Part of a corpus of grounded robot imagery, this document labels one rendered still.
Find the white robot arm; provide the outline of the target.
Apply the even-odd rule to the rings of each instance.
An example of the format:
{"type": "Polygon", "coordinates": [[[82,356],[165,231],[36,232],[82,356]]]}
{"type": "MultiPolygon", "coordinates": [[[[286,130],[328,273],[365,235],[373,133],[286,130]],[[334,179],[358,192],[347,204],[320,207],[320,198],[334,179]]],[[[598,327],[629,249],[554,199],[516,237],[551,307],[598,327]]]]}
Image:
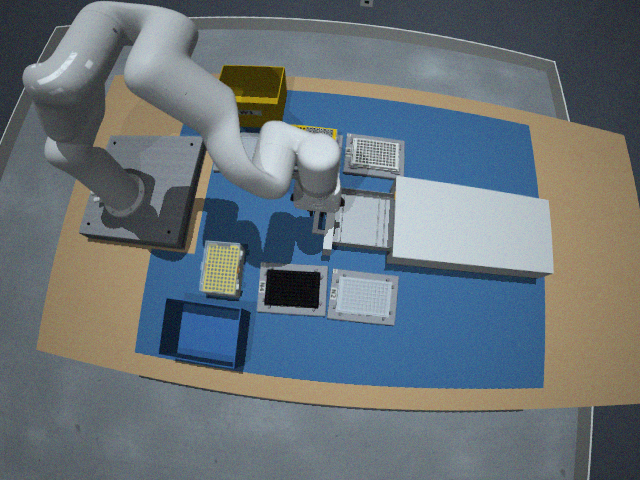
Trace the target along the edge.
{"type": "Polygon", "coordinates": [[[142,179],[128,174],[105,149],[93,147],[105,115],[105,82],[123,47],[133,46],[124,69],[127,88],[197,131],[228,181],[270,200],[285,196],[292,179],[312,198],[329,196],[341,157],[336,140],[269,121],[260,130],[253,164],[243,146],[233,90],[191,60],[198,37],[194,22],[171,9],[114,1],[86,5],[52,56],[23,72],[48,136],[46,160],[96,194],[94,202],[103,202],[115,217],[141,206],[142,179]]]}

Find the blue open-top bin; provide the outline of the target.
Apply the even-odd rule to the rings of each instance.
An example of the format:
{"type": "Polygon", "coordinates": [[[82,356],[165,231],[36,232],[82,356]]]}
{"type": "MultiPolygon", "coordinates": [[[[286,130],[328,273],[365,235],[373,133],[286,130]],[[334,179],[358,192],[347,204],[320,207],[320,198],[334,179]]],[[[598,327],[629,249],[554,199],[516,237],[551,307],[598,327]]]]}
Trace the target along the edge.
{"type": "Polygon", "coordinates": [[[239,307],[166,297],[158,355],[227,368],[243,366],[250,314],[239,307]]]}

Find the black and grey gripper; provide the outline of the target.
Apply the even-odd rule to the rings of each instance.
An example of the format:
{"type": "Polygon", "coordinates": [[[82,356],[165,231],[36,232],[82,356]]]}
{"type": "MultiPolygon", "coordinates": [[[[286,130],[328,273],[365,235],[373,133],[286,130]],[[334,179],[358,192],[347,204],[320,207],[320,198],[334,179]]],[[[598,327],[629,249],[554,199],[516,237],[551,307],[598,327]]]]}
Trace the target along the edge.
{"type": "Polygon", "coordinates": [[[296,180],[294,193],[291,195],[290,201],[294,202],[294,206],[297,209],[309,211],[310,216],[313,216],[313,211],[321,212],[322,218],[324,217],[324,213],[336,213],[340,207],[345,206],[345,201],[341,197],[341,182],[339,177],[335,190],[324,198],[312,198],[306,195],[296,180]]]}

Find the yellow open bin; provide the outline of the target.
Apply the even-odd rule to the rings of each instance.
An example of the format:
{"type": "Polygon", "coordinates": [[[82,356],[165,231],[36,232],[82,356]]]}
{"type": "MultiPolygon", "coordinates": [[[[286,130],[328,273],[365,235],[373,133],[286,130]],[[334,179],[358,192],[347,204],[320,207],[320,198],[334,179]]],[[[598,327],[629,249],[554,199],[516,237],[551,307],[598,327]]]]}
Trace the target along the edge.
{"type": "Polygon", "coordinates": [[[287,97],[285,67],[223,65],[219,80],[236,95],[241,127],[262,128],[266,122],[282,121],[287,97]]]}

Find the blue bench mat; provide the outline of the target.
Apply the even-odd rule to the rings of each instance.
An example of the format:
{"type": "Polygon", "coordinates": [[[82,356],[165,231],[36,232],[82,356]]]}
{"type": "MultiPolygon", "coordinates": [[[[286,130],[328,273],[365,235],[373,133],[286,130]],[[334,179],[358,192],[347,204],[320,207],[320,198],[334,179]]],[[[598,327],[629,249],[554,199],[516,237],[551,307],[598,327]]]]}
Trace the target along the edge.
{"type": "MultiPolygon", "coordinates": [[[[347,133],[405,141],[404,177],[539,198],[529,125],[384,99],[287,90],[283,122],[343,135],[341,187],[390,193],[394,180],[345,174],[347,133]]],[[[214,163],[213,163],[214,166],[214,163]]],[[[195,254],[152,249],[135,353],[245,373],[342,384],[543,388],[545,277],[386,264],[387,251],[332,245],[290,196],[263,199],[213,166],[195,254]],[[199,291],[205,241],[245,249],[240,298],[199,291]],[[326,316],[257,312],[261,262],[328,266],[326,316]],[[399,276],[395,325],[327,319],[333,269],[399,276]],[[243,308],[245,365],[157,355],[165,298],[243,308]]]]}

